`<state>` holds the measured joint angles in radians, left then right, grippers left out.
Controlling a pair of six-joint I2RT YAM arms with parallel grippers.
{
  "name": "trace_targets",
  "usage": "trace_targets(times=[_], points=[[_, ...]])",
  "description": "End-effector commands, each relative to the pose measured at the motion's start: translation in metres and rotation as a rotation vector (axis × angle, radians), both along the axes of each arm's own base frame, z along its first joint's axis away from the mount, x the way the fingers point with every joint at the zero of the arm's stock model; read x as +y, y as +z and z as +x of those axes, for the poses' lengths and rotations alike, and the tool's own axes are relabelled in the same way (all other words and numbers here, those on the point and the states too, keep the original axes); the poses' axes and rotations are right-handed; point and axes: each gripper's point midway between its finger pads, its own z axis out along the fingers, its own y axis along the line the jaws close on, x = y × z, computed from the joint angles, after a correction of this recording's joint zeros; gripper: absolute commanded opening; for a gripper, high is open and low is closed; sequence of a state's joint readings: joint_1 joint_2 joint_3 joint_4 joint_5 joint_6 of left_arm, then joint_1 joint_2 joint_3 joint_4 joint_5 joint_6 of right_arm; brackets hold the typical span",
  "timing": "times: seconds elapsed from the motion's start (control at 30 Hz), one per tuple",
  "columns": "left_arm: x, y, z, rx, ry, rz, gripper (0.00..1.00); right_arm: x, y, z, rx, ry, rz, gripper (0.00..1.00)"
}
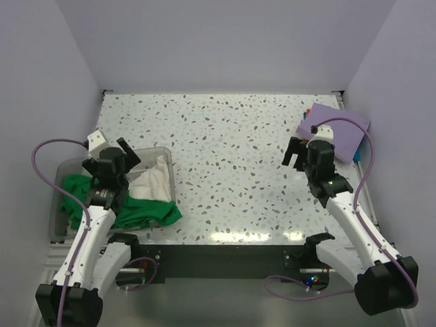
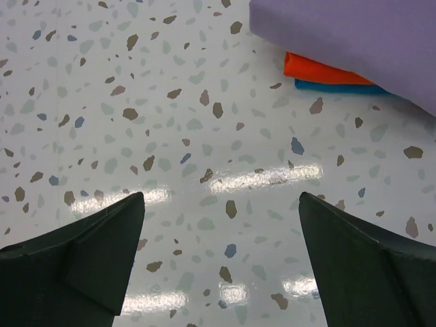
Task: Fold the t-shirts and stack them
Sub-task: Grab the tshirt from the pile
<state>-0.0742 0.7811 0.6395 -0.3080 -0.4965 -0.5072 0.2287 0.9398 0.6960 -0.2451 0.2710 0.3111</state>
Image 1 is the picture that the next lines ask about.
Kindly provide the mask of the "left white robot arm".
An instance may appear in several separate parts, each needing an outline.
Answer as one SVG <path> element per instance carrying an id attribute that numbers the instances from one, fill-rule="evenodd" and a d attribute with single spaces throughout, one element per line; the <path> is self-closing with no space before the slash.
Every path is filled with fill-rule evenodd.
<path id="1" fill-rule="evenodd" d="M 123 138 L 109 146 L 103 136 L 89 136 L 83 143 L 91 157 L 83 168 L 91 175 L 85 199 L 72 194 L 82 218 L 71 248 L 50 283 L 39 285 L 35 299 L 47 326 L 96 326 L 103 311 L 103 297 L 120 269 L 134 267 L 141 259 L 136 236 L 116 234 L 101 254 L 106 236 L 127 197 L 127 174 L 140 158 Z"/>

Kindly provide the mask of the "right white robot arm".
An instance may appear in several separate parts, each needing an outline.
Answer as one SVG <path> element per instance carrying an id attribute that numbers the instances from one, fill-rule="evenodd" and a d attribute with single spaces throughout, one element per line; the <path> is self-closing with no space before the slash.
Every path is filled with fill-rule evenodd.
<path id="1" fill-rule="evenodd" d="M 304 172 L 313 197 L 339 223 L 351 244 L 346 250 L 334 244 L 328 232 L 311 236 L 303 251 L 313 268 L 326 264 L 352 287 L 358 304 L 368 315 L 392 309 L 411 309 L 418 303 L 418 264 L 403 257 L 366 216 L 356 192 L 334 164 L 334 146 L 326 140 L 290 138 L 282 164 L 296 158 L 294 169 Z"/>

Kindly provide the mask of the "green t-shirt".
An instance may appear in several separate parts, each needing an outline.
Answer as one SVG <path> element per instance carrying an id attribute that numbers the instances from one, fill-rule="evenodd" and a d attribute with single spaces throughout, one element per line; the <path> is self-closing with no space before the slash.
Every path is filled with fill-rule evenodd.
<path id="1" fill-rule="evenodd" d="M 91 178 L 88 176 L 69 174 L 63 181 L 62 189 L 84 202 L 90 182 Z M 61 211 L 67 214 L 71 229 L 77 230 L 82 219 L 82 207 L 70 197 L 63 196 Z M 152 222 L 167 226 L 181 218 L 182 214 L 173 201 L 139 200 L 127 196 L 111 228 L 113 230 L 147 228 Z"/>

